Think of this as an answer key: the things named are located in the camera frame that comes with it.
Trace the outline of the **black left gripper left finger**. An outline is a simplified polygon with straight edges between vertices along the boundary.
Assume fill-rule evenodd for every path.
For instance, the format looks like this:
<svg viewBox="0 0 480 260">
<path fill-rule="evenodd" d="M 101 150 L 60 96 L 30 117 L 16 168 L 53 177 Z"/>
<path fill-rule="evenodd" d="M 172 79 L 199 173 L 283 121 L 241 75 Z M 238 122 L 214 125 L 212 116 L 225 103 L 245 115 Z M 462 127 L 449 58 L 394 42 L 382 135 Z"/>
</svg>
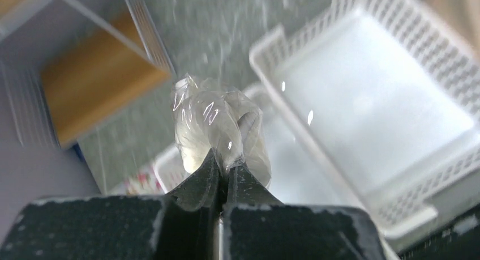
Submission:
<svg viewBox="0 0 480 260">
<path fill-rule="evenodd" d="M 189 212 L 217 208 L 221 172 L 215 154 L 209 150 L 200 167 L 166 194 L 180 208 Z"/>
</svg>

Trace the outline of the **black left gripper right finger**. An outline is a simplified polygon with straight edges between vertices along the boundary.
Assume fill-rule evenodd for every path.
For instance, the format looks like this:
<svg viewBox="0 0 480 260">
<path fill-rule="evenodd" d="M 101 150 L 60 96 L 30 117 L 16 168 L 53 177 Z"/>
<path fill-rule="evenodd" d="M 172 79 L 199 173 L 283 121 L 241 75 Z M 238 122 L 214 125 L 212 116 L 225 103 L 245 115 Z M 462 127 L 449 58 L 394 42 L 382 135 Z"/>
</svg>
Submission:
<svg viewBox="0 0 480 260">
<path fill-rule="evenodd" d="M 284 204 L 250 172 L 246 163 L 229 170 L 223 209 L 270 210 Z"/>
</svg>

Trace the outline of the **clear bag of garlic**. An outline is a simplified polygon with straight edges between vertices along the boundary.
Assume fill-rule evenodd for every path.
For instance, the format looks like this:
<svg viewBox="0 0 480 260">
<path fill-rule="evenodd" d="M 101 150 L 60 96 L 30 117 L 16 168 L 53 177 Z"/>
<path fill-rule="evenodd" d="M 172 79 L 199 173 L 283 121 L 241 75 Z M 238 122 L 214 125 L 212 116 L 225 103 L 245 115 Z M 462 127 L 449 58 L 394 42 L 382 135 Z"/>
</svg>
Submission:
<svg viewBox="0 0 480 260">
<path fill-rule="evenodd" d="M 187 173 L 199 169 L 213 151 L 222 173 L 246 163 L 253 176 L 269 187 L 272 170 L 263 112 L 243 92 L 186 74 L 174 83 L 172 111 L 175 142 Z"/>
</svg>

